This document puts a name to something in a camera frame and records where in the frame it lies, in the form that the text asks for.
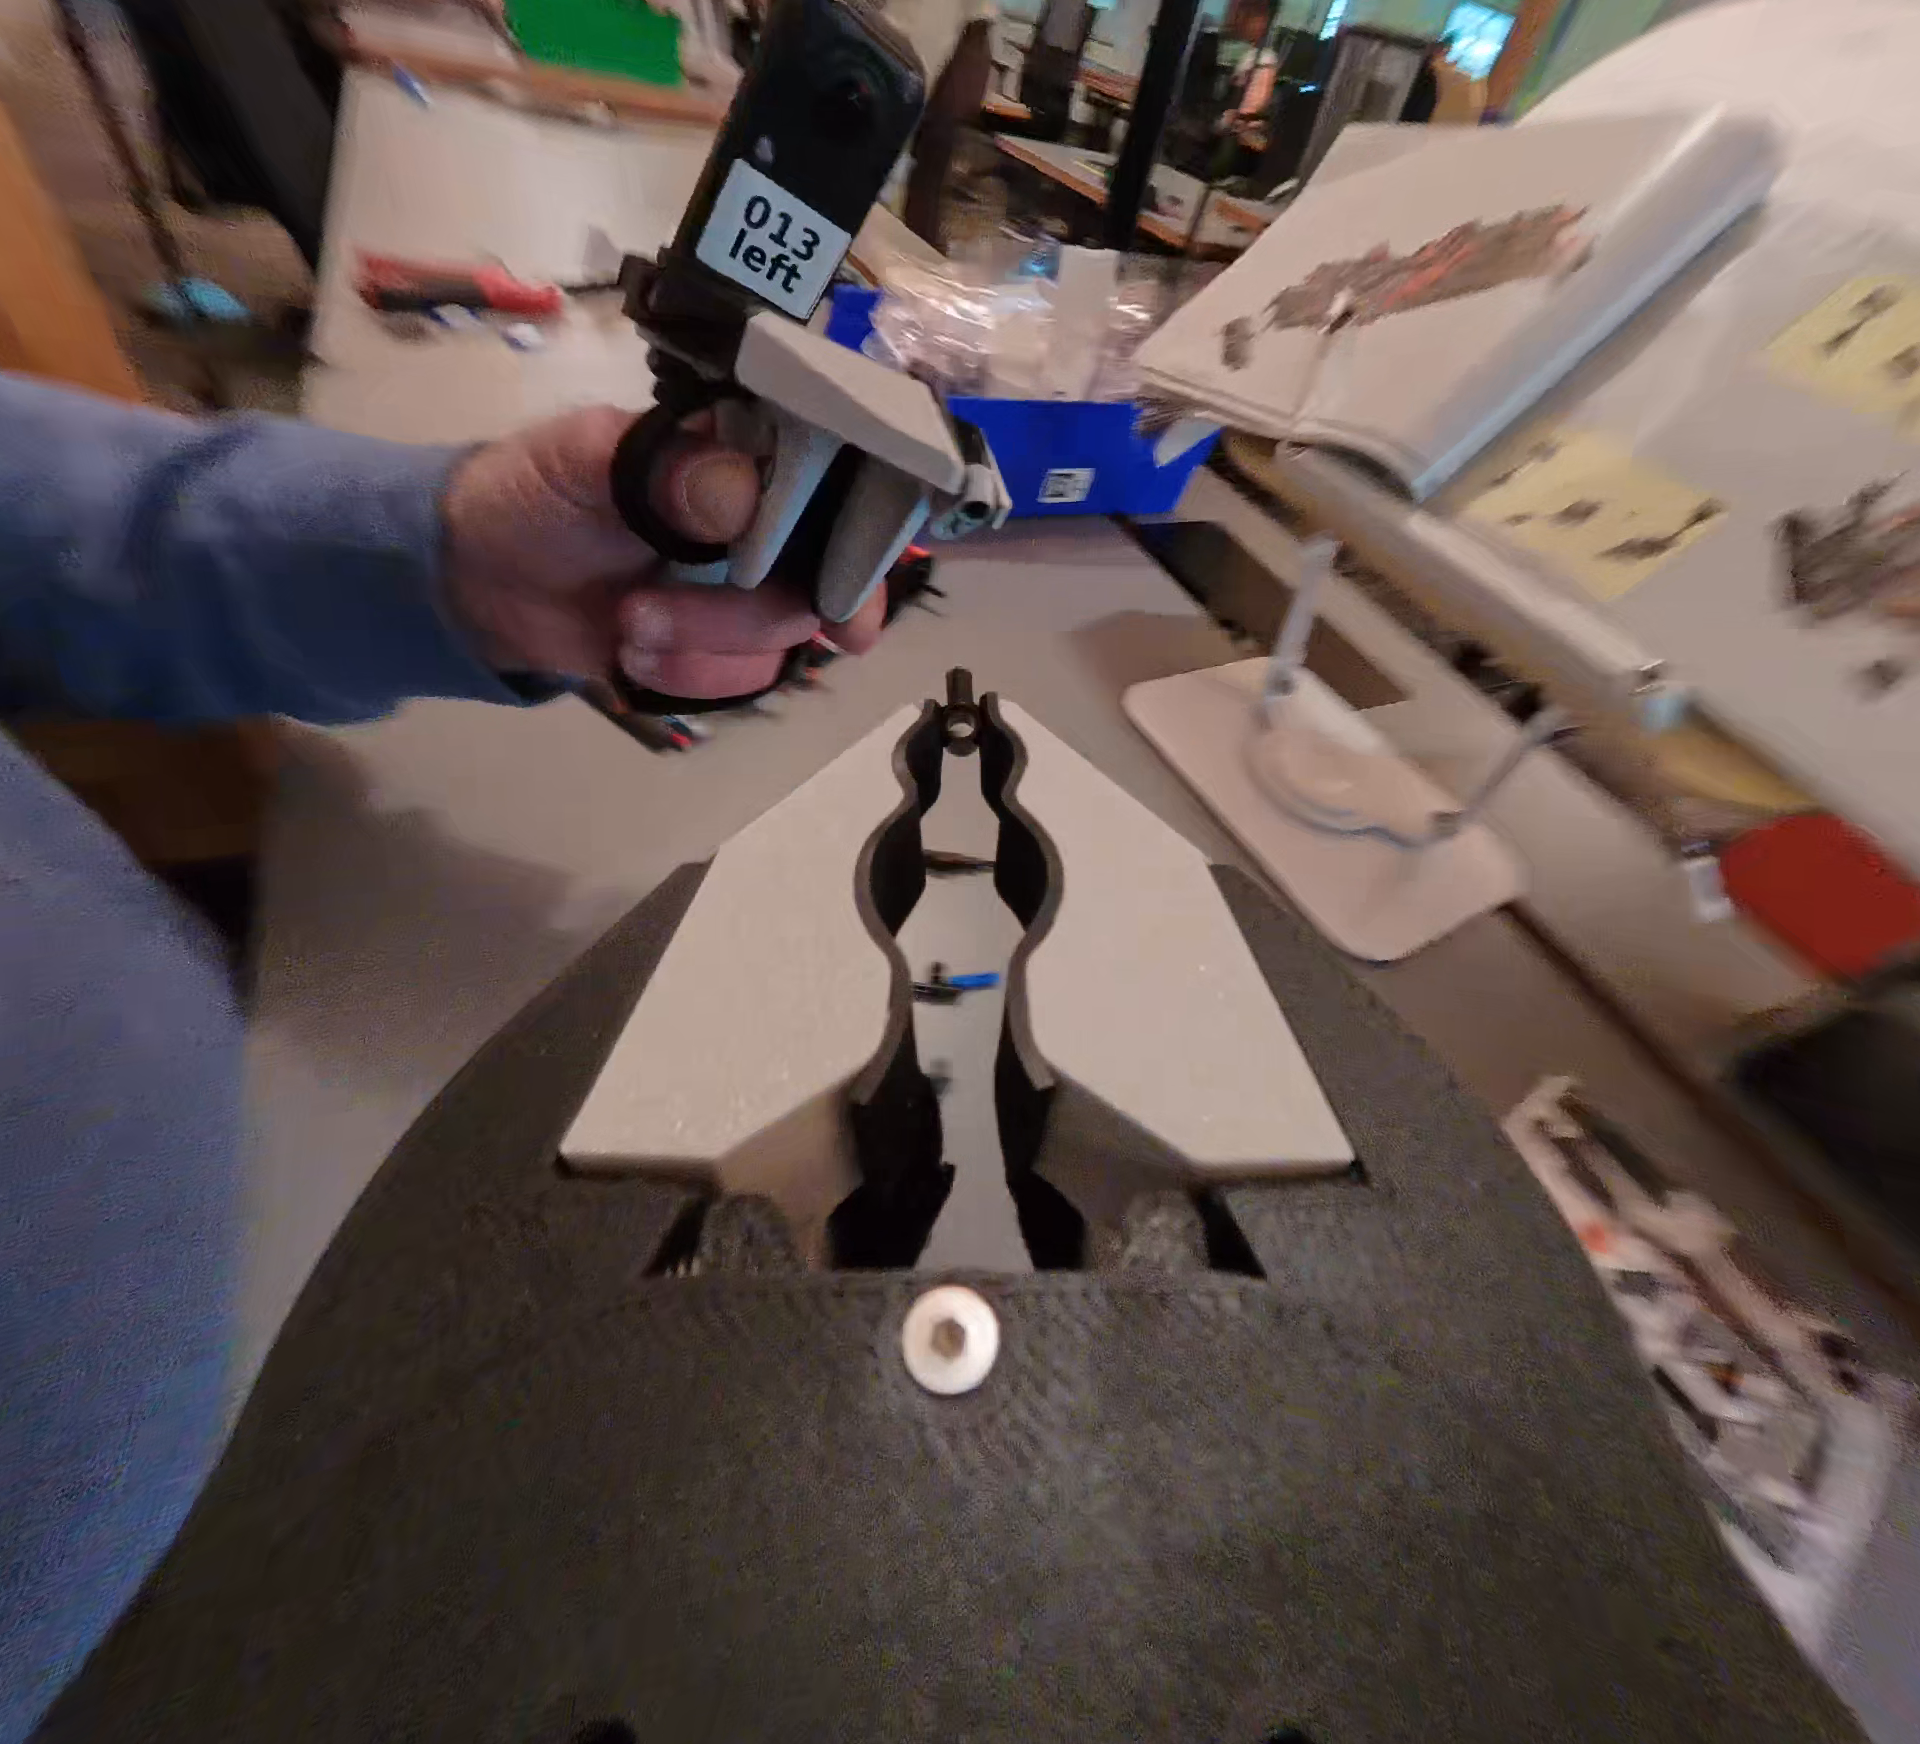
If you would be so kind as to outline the green board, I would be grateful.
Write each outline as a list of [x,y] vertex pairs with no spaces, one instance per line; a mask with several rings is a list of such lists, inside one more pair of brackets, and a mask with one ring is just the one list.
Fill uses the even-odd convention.
[[680,21],[647,0],[501,0],[517,47],[535,62],[654,88],[684,84]]

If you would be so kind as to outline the wooden cabinet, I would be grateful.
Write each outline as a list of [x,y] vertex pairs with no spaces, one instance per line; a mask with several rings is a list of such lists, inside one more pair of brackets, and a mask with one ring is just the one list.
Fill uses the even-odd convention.
[[2,117],[2,369],[139,405],[147,392],[104,293],[13,118]]

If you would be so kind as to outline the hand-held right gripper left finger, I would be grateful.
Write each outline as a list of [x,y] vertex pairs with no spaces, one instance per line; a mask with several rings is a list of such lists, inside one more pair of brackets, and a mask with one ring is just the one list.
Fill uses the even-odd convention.
[[708,863],[558,1155],[765,1199],[836,1268],[919,1260],[954,1182],[900,928],[944,716],[904,707]]

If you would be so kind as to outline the person's left hand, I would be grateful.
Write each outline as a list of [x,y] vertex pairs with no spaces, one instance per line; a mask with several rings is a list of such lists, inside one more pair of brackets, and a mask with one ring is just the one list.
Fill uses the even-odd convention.
[[619,516],[610,462],[637,414],[591,406],[458,461],[441,492],[441,578],[470,643],[499,675],[630,685],[687,702],[733,700],[779,678],[814,638],[869,653],[876,591],[844,624],[778,585],[672,581]]

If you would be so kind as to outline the person's left forearm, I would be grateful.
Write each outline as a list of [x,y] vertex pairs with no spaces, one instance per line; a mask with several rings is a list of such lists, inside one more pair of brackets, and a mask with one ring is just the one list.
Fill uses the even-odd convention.
[[547,702],[451,611],[441,501],[463,459],[4,375],[4,714],[365,724],[419,698]]

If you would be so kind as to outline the lego instruction booklet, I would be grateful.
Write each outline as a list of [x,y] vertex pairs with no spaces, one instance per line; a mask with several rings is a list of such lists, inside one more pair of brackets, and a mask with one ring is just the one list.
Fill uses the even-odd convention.
[[1519,124],[1340,144],[1148,400],[1616,722],[1916,866],[1916,0],[1725,0]]

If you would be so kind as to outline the labelled blue storage bin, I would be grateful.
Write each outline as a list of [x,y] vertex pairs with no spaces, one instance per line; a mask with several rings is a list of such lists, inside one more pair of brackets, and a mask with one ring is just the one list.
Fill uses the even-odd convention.
[[[819,323],[825,337],[852,348],[867,326],[877,286],[838,283]],[[1012,515],[1163,516],[1209,461],[1222,427],[1201,416],[1170,416],[1146,402],[1021,402],[960,396],[944,402],[981,434],[1012,501]]]

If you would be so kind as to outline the black pole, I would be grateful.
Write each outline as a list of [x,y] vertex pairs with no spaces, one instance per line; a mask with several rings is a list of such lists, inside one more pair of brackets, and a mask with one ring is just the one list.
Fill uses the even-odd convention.
[[1159,0],[1148,28],[1144,65],[1136,81],[1133,106],[1103,214],[1100,248],[1133,249],[1143,218],[1151,175],[1161,154],[1164,127],[1182,88],[1203,0]]

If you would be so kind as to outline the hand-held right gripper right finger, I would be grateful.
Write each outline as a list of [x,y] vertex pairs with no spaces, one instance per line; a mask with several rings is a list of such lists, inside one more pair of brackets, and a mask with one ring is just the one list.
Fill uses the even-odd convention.
[[1249,1256],[1227,1192],[1358,1155],[1209,861],[1016,703],[976,703],[975,750],[1018,927],[993,1083],[1027,1258],[1093,1270],[1161,1208],[1199,1267]]

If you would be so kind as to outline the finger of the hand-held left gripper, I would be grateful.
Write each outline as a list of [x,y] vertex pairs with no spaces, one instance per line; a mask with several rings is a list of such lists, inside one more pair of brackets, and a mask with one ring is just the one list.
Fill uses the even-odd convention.
[[848,624],[917,534],[940,489],[940,462],[839,447],[822,490],[817,618]]
[[969,461],[935,395],[922,382],[812,333],[775,314],[753,312],[735,351],[735,382],[787,423],[836,436],[866,456],[954,502]]

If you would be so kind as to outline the dark lego set box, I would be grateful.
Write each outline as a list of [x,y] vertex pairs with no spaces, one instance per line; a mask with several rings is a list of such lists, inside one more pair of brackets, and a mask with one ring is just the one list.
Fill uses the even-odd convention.
[[1917,1179],[1917,986],[1865,989],[1737,1054],[1731,1083],[1837,1171],[1882,1194]]

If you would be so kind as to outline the white book stand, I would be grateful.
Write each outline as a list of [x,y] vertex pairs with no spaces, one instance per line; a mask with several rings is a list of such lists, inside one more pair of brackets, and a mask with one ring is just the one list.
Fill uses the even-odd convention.
[[1589,772],[1597,703],[1335,536],[1269,445],[1227,439],[1135,538],[1237,653],[1121,707],[1337,949],[1394,964],[1516,910],[1597,980],[1667,982],[1717,941],[1713,861]]

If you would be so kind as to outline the red storage bin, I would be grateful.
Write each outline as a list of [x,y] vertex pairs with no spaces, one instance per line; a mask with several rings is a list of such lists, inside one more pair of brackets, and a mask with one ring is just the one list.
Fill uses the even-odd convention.
[[1719,848],[1717,874],[1742,916],[1830,982],[1916,964],[1916,876],[1845,820],[1766,823]]

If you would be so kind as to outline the clear plastic parts bags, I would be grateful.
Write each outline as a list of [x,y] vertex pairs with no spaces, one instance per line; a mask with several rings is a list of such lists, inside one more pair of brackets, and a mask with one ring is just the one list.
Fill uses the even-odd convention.
[[1133,402],[1140,345],[1209,278],[1173,256],[976,244],[944,268],[891,266],[852,348],[950,402]]

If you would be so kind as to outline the red black hand tool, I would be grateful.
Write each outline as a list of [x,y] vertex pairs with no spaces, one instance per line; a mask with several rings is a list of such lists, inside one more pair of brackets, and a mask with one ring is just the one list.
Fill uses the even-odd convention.
[[520,279],[499,266],[448,266],[365,249],[355,253],[354,287],[361,301],[384,318],[461,309],[547,321],[562,316],[568,305],[565,287]]

